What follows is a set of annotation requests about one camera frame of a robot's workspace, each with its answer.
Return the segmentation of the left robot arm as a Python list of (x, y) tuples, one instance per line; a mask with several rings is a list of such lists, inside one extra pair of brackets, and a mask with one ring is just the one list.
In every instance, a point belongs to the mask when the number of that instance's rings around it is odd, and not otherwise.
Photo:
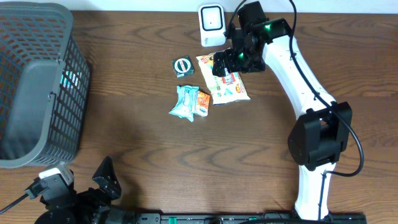
[(39, 196), (47, 211), (37, 223), (135, 223), (134, 212), (112, 204), (121, 197), (121, 186), (116, 177), (113, 161), (105, 157), (94, 173), (92, 187), (78, 193), (74, 188), (75, 176), (66, 164), (48, 166), (39, 173), (33, 196)]

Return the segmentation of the green round-label ointment box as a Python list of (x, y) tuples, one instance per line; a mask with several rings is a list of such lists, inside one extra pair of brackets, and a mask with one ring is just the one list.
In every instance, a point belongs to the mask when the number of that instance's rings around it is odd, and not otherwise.
[(189, 56), (184, 56), (172, 61), (172, 67), (177, 78), (193, 75), (195, 69)]

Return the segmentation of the teal wet wipes pack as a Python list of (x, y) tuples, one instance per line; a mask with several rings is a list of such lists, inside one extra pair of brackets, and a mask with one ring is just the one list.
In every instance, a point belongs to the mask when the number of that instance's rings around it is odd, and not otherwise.
[(190, 122), (193, 122), (193, 112), (197, 103), (198, 91), (198, 86), (177, 86), (177, 103), (169, 114), (178, 116), (179, 118), (187, 118)]

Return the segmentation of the small orange snack packet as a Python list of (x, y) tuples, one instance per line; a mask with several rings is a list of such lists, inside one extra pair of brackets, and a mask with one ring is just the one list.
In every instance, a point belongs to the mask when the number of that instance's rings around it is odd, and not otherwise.
[(201, 117), (208, 116), (209, 104), (210, 104), (210, 95), (202, 91), (198, 91), (197, 102), (195, 105), (194, 113)]

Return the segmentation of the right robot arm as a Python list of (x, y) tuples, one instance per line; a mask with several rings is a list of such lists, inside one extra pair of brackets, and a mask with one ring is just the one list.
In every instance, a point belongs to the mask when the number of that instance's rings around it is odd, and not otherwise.
[(285, 19), (241, 17), (239, 23), (226, 31), (233, 46), (215, 53), (213, 75), (265, 68), (276, 75), (296, 117), (287, 139), (299, 171), (295, 213), (302, 220), (325, 220), (330, 179), (352, 131), (352, 109), (347, 102), (338, 103), (317, 80)]

